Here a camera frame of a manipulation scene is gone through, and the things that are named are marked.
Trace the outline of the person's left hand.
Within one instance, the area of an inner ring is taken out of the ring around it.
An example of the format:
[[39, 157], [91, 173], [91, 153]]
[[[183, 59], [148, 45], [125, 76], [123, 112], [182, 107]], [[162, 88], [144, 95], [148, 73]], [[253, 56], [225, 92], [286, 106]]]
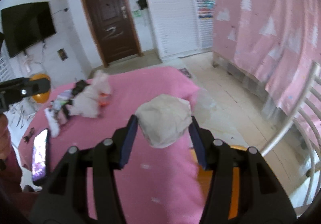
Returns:
[[11, 152], [11, 135], [6, 115], [0, 116], [0, 159], [5, 160]]

